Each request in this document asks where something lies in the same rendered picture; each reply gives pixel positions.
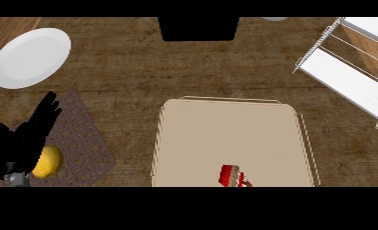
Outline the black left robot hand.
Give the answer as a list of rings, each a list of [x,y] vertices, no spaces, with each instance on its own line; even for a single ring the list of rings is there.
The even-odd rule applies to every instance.
[[[48,92],[29,120],[14,130],[0,123],[0,180],[11,173],[32,171],[60,112],[56,94]]]

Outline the yellow squash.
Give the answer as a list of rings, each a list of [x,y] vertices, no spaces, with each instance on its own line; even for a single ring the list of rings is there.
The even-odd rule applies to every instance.
[[[41,151],[36,165],[32,170],[32,175],[36,178],[48,178],[53,176],[63,164],[63,154],[56,146],[45,146]]]

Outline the beige tray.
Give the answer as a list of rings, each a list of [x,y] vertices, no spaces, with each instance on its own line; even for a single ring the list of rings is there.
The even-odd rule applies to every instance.
[[[274,101],[183,97],[159,111],[154,187],[215,187],[234,165],[255,187],[320,184],[302,115]]]

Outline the brown patterned placemat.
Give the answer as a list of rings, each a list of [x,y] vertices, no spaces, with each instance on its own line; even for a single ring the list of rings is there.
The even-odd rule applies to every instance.
[[[36,178],[30,171],[29,182],[33,186],[88,187],[115,166],[115,159],[76,92],[69,91],[56,100],[61,112],[44,147],[51,145],[60,149],[63,164],[48,178]]]

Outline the white oval plate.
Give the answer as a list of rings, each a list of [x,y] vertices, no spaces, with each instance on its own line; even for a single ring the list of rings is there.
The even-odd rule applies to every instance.
[[[70,39],[56,28],[19,35],[0,49],[0,87],[26,88],[48,78],[67,59]]]

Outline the brown wooden board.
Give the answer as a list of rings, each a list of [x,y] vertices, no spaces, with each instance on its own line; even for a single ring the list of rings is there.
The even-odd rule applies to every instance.
[[[39,17],[0,17],[0,49],[20,34],[35,29]]]

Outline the red and tan object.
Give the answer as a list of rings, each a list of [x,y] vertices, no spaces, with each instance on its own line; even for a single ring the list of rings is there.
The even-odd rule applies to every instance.
[[[236,165],[222,165],[218,175],[218,183],[222,187],[250,187],[245,173]]]

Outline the black box appliance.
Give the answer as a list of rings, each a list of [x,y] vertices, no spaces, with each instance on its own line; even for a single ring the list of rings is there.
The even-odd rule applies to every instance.
[[[237,17],[159,17],[162,40],[166,42],[231,41]]]

